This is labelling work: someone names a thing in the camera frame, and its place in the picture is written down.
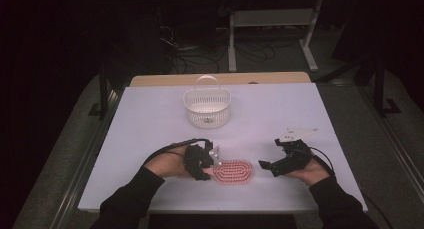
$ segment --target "metal frame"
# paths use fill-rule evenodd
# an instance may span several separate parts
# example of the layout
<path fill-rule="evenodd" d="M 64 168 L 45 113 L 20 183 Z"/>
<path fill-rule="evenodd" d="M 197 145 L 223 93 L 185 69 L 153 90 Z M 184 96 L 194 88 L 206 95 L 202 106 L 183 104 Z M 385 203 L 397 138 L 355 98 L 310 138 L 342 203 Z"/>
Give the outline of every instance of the metal frame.
<path fill-rule="evenodd" d="M 228 46 L 229 71 L 237 71 L 234 49 L 234 28 L 248 26 L 287 26 L 308 25 L 306 35 L 299 40 L 300 46 L 311 71 L 317 71 L 318 66 L 309 49 L 309 43 L 315 29 L 323 0 L 316 0 L 313 8 L 261 10 L 261 11 L 234 11 L 230 15 L 230 41 Z"/>

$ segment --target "basket handle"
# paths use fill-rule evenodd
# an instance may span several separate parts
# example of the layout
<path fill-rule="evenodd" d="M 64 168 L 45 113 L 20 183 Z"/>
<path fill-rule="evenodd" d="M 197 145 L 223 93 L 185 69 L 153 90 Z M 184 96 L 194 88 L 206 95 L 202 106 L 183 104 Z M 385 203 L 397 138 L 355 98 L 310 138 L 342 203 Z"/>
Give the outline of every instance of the basket handle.
<path fill-rule="evenodd" d="M 199 78 L 197 78 L 196 83 L 194 83 L 194 89 L 196 89 L 197 83 L 199 83 L 199 81 L 204 80 L 204 79 L 212 79 L 216 82 L 216 84 L 218 84 L 218 89 L 221 89 L 221 84 L 219 83 L 218 79 L 216 79 L 214 76 L 211 75 L 203 75 Z"/>

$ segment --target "white basket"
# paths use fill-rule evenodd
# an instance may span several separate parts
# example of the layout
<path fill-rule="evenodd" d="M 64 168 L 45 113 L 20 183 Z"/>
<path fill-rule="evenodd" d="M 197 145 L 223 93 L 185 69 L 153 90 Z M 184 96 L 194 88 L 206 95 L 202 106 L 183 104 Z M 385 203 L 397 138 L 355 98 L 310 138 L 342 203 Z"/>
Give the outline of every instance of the white basket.
<path fill-rule="evenodd" d="M 217 88 L 197 88 L 200 80 L 212 79 Z M 231 93 L 222 89 L 218 80 L 210 75 L 199 77 L 194 84 L 194 89 L 184 94 L 184 105 L 193 126 L 201 129 L 214 129 L 227 123 L 230 117 Z"/>

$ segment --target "white table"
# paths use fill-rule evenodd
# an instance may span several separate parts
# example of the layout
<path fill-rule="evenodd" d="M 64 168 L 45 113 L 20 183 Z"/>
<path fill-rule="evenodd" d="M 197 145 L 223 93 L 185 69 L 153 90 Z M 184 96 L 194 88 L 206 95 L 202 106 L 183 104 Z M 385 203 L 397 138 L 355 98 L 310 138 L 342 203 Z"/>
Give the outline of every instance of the white table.
<path fill-rule="evenodd" d="M 317 210 L 308 188 L 297 179 L 274 178 L 258 160 L 285 155 L 274 144 L 287 128 L 318 128 L 303 141 L 332 160 L 338 182 L 367 210 L 313 83 L 225 85 L 232 93 L 231 116 L 218 129 L 193 127 L 183 104 L 192 86 L 129 87 L 98 156 L 78 208 L 96 212 L 128 183 L 144 160 L 173 142 L 207 138 L 221 146 L 221 159 L 246 159 L 254 176 L 245 185 L 221 185 L 189 178 L 166 179 L 150 211 L 163 213 L 297 213 Z"/>

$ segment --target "black sleeve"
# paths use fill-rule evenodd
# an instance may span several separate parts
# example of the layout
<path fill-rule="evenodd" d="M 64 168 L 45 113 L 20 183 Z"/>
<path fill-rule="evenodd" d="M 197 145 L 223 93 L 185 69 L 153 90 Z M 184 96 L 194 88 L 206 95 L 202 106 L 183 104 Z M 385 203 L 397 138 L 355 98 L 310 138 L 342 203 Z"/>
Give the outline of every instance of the black sleeve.
<path fill-rule="evenodd" d="M 334 177 L 328 177 L 309 190 L 318 204 L 323 228 L 378 228 L 363 211 L 362 204 L 347 194 Z"/>
<path fill-rule="evenodd" d="M 100 216 L 91 228 L 138 228 L 140 219 L 146 216 L 153 196 L 164 182 L 163 178 L 141 167 L 127 185 L 101 204 Z"/>

